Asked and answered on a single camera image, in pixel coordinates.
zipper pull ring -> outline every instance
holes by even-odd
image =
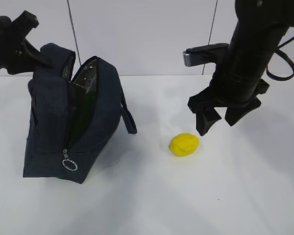
[[[63,149],[63,156],[64,159],[62,161],[62,165],[70,171],[76,171],[78,169],[78,165],[74,161],[70,160],[67,149]]]

metal ring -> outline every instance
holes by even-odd
[[[72,164],[75,166],[75,168],[74,168],[74,169],[69,168],[67,165],[65,165],[65,162],[70,162],[70,163],[72,163]],[[76,170],[78,169],[78,165],[77,165],[74,161],[72,161],[72,160],[70,160],[70,159],[64,159],[64,160],[62,161],[62,165],[63,165],[66,169],[68,169],[68,170],[70,170],[70,171],[76,171]]]

black fabric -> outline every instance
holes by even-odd
[[[41,53],[55,66],[53,69],[37,67],[28,83],[32,109],[23,176],[57,177],[81,184],[116,131],[121,116],[130,134],[136,134],[137,128],[127,108],[116,68],[97,57],[98,94],[92,120],[83,135],[68,148],[68,157],[78,169],[67,170],[62,161],[65,159],[63,149],[68,147],[72,96],[71,78],[63,74],[71,76],[73,68],[64,70],[68,69],[68,63],[74,64],[75,53],[55,44],[42,47]]]

zipper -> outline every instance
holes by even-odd
[[[98,79],[98,58],[96,56],[93,56],[91,57],[90,59],[88,59],[77,71],[77,73],[74,75],[74,78],[72,79],[72,83],[78,78],[78,76],[81,74],[81,72],[83,71],[83,69],[85,68],[85,66],[87,64],[89,64],[91,61],[94,61],[95,59],[97,59],[96,61],[96,69],[97,69],[97,84],[96,84],[96,94],[95,94],[95,103],[94,103],[94,106],[93,106],[93,110],[92,110],[92,114],[91,114],[91,117],[90,117],[90,123],[89,125],[91,124],[92,120],[93,120],[93,117],[94,117],[94,113],[95,113],[95,109],[96,109],[96,103],[97,103],[97,98],[98,98],[98,88],[99,88],[99,79]],[[63,139],[63,147],[62,147],[62,154],[63,154],[63,157],[64,157],[64,160],[62,161],[62,165],[67,169],[67,170],[70,170],[70,171],[76,171],[78,169],[78,165],[72,161],[70,158],[69,158],[69,155],[68,155],[68,151],[71,147],[74,146],[74,144],[79,140],[77,139],[74,143],[70,143],[70,131],[71,131],[71,128],[73,126],[73,122],[72,122],[72,114],[71,114],[71,90],[70,90],[70,83],[71,83],[69,80],[67,80],[67,95],[68,95],[68,118],[67,118],[67,123],[66,123],[66,130],[65,130],[65,134],[64,134],[64,139]],[[84,132],[81,134],[81,136],[83,136],[85,134],[85,132],[87,131],[88,127],[84,130]]]
[[[62,165],[70,171],[77,171],[78,165],[76,164],[76,162],[70,160],[67,149],[63,149],[63,156],[64,159],[62,161]]]

white wall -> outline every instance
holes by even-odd
[[[122,75],[201,74],[182,52],[208,43],[216,0],[70,0],[83,61],[98,55]]]
[[[39,21],[27,37],[33,46],[40,49],[53,42],[75,50],[66,0],[0,0],[0,16],[14,20],[24,10],[36,15]],[[7,75],[6,70],[0,70],[0,75]]]
[[[237,23],[234,5],[235,0],[218,0],[216,17],[211,36],[212,44],[230,42]],[[291,28],[288,31],[287,35],[282,39],[282,42],[290,39],[292,36],[294,36],[294,28]],[[286,52],[288,56],[294,61],[294,41],[283,47],[282,51]],[[292,70],[289,68],[288,64],[277,55],[273,56],[269,64],[269,69],[273,74],[292,74]],[[205,66],[205,74],[212,74],[214,70],[214,64]]]

